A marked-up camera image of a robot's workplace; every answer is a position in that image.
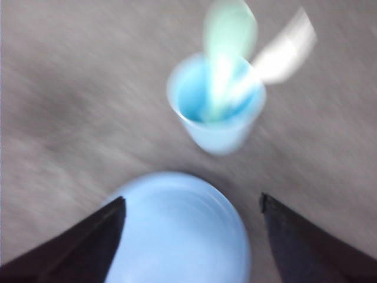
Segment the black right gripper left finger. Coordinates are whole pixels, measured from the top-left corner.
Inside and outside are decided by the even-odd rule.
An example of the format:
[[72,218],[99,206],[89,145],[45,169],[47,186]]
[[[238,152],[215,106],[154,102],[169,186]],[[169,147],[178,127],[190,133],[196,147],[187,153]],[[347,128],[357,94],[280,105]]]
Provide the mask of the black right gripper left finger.
[[118,197],[59,236],[1,266],[1,282],[104,282],[126,217]]

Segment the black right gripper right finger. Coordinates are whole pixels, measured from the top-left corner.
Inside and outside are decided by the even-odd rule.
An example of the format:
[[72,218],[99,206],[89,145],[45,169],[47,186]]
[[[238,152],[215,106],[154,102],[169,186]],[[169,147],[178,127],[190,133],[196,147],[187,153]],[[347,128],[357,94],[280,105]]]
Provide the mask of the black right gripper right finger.
[[376,259],[262,193],[269,244],[282,282],[376,282]]

